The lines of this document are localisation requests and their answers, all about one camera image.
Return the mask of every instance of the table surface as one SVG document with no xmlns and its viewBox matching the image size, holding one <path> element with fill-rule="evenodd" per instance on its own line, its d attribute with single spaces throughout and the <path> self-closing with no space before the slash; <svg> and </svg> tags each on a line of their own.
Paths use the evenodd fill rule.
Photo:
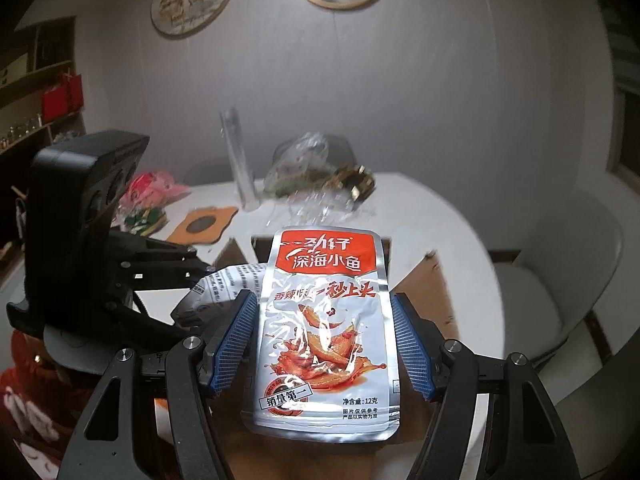
<svg viewBox="0 0 640 480">
<path fill-rule="evenodd" d="M 477 354 L 503 357 L 504 317 L 494 267 L 487 252 L 462 215 L 437 193 L 398 173 L 377 173 L 376 189 L 362 205 L 363 211 L 341 226 L 368 229 L 391 238 L 389 288 L 396 286 L 430 251 L 437 251 L 449 289 L 460 339 Z M 168 224 L 154 238 L 166 239 L 190 210 L 238 206 L 233 182 L 196 186 L 189 196 L 166 207 Z M 252 235 L 272 235 L 274 203 L 257 210 L 240 210 L 214 245 L 196 245 L 198 256 L 212 263 L 230 238 L 235 238 L 249 263 L 256 262 Z M 147 291 L 140 295 L 149 314 L 171 323 L 169 313 L 186 293 Z M 486 396 L 479 396 L 469 448 L 478 442 L 486 420 Z"/>
</svg>

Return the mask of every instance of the red fabric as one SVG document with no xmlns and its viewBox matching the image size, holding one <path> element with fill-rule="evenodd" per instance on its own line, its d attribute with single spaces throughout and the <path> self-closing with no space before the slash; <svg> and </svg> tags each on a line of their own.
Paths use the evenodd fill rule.
<svg viewBox="0 0 640 480">
<path fill-rule="evenodd" d="M 0 423 L 16 440 L 60 460 L 91 391 L 63 383 L 45 360 L 38 364 L 21 332 L 14 331 L 11 350 L 15 367 L 0 375 Z M 20 422 L 16 404 L 26 413 Z"/>
</svg>

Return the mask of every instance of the shelf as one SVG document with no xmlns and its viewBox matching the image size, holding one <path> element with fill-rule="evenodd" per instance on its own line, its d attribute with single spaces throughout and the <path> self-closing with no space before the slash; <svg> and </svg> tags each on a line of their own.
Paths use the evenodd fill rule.
<svg viewBox="0 0 640 480">
<path fill-rule="evenodd" d="M 20 79 L 0 88 L 0 108 L 21 97 L 43 90 L 46 86 L 53 85 L 60 72 L 66 72 L 66 70 L 72 69 L 73 66 L 74 62 L 69 59 L 27 72 Z"/>
<path fill-rule="evenodd" d="M 4 156 L 10 152 L 11 150 L 13 150 L 16 146 L 19 146 L 21 143 L 23 143 L 25 140 L 27 139 L 31 139 L 33 136 L 36 136 L 37 134 L 41 134 L 41 133 L 46 133 L 47 136 L 47 146 L 49 146 L 51 144 L 51 132 L 49 130 L 49 125 L 45 124 L 44 126 L 41 126 L 40 128 L 38 128 L 37 130 L 33 130 L 32 132 L 29 132 L 28 134 L 26 134 L 23 137 L 20 137 L 20 139 L 16 140 L 13 144 L 7 146 L 4 150 L 0 150 L 0 159 L 4 158 Z"/>
<path fill-rule="evenodd" d="M 63 123 L 67 119 L 76 117 L 79 113 L 80 113 L 80 110 L 76 110 L 75 112 L 69 112 L 67 115 L 63 115 L 62 117 L 55 118 L 52 121 L 45 123 L 44 126 L 52 126 L 52 127 L 56 126 L 57 124 Z"/>
<path fill-rule="evenodd" d="M 21 261 L 24 260 L 24 253 L 20 248 L 20 242 L 14 241 L 14 244 L 8 250 L 7 254 L 0 259 L 0 285 L 4 285 L 18 267 Z"/>
</svg>

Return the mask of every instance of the metal screw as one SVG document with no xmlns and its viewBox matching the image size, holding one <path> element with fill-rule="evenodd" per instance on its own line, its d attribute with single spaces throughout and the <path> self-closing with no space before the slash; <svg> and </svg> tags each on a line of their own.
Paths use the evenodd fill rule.
<svg viewBox="0 0 640 480">
<path fill-rule="evenodd" d="M 447 339 L 444 342 L 444 349 L 452 354 L 457 354 L 462 350 L 462 343 L 457 339 Z"/>
<path fill-rule="evenodd" d="M 513 364 L 515 364 L 516 366 L 524 366 L 525 364 L 527 364 L 527 362 L 529 362 L 527 358 L 524 357 L 524 355 L 517 353 L 511 354 L 510 359 L 511 362 L 513 362 Z"/>
<path fill-rule="evenodd" d="M 128 361 L 133 357 L 133 350 L 131 348 L 123 348 L 118 351 L 118 361 Z"/>
<path fill-rule="evenodd" d="M 196 335 L 191 335 L 188 338 L 182 340 L 182 346 L 184 346 L 187 350 L 193 350 L 197 348 L 202 343 L 202 339 L 200 339 Z"/>
</svg>

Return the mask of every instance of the white wall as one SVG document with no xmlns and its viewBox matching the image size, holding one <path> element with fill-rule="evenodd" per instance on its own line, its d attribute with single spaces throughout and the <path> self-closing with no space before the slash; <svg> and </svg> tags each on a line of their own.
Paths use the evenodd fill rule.
<svg viewBox="0 0 640 480">
<path fill-rule="evenodd" d="M 343 134 L 370 168 L 450 200 L 493 248 L 517 247 L 575 181 L 581 117 L 562 114 L 571 66 L 556 0 L 379 0 L 352 12 L 231 0 L 174 41 L 156 33 L 150 1 L 36 0 L 22 21 L 80 15 L 85 124 L 149 134 L 144 168 L 180 178 L 225 153 L 218 112 L 235 104 L 258 175 L 288 137 Z"/>
</svg>

